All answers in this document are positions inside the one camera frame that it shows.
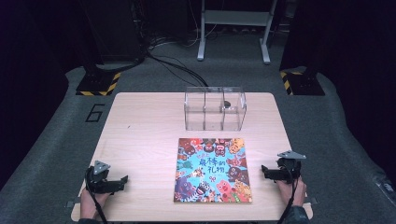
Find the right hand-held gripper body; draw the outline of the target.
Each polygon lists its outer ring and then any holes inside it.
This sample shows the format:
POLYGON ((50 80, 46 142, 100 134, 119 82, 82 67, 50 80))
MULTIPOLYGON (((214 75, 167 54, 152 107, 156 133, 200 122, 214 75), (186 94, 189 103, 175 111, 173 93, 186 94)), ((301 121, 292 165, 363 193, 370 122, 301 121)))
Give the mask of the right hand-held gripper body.
POLYGON ((305 160, 306 156, 293 150, 278 153, 277 156, 279 157, 276 162, 281 173, 280 179, 288 183, 298 179, 301 175, 301 160, 305 160))

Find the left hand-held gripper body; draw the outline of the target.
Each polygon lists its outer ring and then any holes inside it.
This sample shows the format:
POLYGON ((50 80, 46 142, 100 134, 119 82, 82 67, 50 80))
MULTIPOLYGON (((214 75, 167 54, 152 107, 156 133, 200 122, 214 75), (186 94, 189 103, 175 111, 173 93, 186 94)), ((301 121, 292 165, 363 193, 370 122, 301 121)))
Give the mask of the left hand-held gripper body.
POLYGON ((93 193, 114 193, 120 190, 120 181, 108 181, 110 166, 95 161, 86 172, 86 189, 93 193))

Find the colourful picture book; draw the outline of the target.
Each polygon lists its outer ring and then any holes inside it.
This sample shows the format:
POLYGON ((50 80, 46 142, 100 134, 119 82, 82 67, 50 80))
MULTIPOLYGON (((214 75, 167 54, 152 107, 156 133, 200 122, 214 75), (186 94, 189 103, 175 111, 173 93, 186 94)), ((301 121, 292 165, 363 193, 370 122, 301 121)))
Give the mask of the colourful picture book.
POLYGON ((179 138, 175 203, 251 203, 243 138, 179 138))

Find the clear acrylic book holder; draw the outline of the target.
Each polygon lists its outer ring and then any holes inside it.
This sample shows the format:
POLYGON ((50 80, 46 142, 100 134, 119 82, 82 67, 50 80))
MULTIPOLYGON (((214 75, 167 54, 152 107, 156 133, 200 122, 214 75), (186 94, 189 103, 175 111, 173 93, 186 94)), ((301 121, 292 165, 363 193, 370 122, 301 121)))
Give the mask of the clear acrylic book holder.
POLYGON ((187 131, 240 131, 248 104, 241 87, 188 87, 184 97, 187 131), (223 101, 231 103, 224 108, 223 101))

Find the person's left hand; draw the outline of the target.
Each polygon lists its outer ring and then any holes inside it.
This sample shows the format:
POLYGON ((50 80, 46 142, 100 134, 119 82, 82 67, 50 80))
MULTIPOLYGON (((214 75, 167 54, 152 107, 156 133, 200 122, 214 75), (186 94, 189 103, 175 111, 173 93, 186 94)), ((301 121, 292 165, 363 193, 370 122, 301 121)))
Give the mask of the person's left hand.
POLYGON ((80 194, 80 217, 96 219, 98 212, 94 200, 96 200, 101 207, 104 207, 109 196, 110 193, 104 193, 94 194, 92 197, 91 194, 84 189, 80 194))

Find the person's right hand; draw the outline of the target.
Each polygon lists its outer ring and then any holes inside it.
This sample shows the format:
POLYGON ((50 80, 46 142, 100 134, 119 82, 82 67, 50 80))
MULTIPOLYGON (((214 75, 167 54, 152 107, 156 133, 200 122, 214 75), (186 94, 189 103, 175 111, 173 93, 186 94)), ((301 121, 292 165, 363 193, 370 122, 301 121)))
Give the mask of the person's right hand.
POLYGON ((293 199, 293 206, 303 206, 307 186, 305 182, 299 177, 293 184, 287 184, 284 181, 276 181, 280 190, 280 197, 284 204, 288 204, 290 199, 293 199))

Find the black hazard-striped stand base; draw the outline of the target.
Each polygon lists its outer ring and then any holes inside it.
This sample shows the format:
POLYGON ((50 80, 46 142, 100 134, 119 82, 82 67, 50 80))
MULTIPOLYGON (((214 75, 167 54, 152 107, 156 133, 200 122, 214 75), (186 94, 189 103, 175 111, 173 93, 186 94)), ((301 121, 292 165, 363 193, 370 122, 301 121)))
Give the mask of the black hazard-striped stand base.
POLYGON ((280 75, 288 95, 325 95, 316 77, 289 71, 281 71, 280 75))
POLYGON ((76 88, 76 95, 107 96, 116 88, 120 73, 102 72, 99 75, 86 74, 76 88))

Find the black cabinet panel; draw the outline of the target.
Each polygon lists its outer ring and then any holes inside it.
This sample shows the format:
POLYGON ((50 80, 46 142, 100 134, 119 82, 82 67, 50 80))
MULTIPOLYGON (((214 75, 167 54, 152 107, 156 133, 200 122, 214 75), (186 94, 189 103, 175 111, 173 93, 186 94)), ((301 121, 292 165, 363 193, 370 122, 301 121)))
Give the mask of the black cabinet panel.
POLYGON ((132 0, 80 0, 103 62, 144 60, 132 0))

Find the white desk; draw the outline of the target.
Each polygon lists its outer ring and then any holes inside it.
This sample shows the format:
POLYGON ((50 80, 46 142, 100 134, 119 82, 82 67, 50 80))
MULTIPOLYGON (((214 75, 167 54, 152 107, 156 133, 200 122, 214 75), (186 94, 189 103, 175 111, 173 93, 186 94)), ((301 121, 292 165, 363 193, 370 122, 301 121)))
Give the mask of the white desk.
POLYGON ((205 26, 207 24, 220 24, 264 27, 264 34, 260 39, 262 61, 264 64, 271 63, 267 41, 270 34, 273 17, 275 16, 277 0, 271 0, 270 9, 264 12, 210 10, 205 8, 205 0, 201 0, 201 3, 201 39, 197 53, 197 60, 199 62, 205 58, 205 26))

